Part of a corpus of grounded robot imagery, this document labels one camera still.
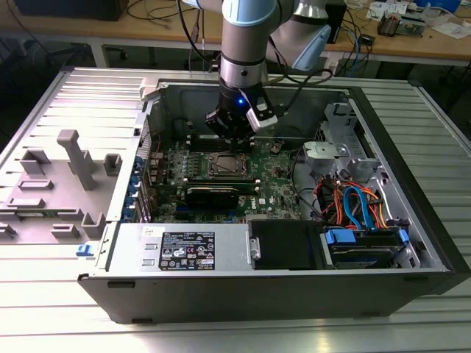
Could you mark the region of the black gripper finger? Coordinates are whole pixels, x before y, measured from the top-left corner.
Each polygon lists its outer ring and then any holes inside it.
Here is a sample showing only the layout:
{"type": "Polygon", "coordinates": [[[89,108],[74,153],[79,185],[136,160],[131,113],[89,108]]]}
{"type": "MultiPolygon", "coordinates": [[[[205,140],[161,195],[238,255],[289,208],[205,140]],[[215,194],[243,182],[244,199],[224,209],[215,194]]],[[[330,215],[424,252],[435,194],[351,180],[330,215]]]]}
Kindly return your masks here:
{"type": "Polygon", "coordinates": [[[225,109],[216,109],[205,116],[205,124],[230,147],[238,148],[240,115],[225,109]]]}
{"type": "Polygon", "coordinates": [[[242,129],[238,137],[239,151],[252,151],[255,146],[255,132],[251,127],[242,129]]]}

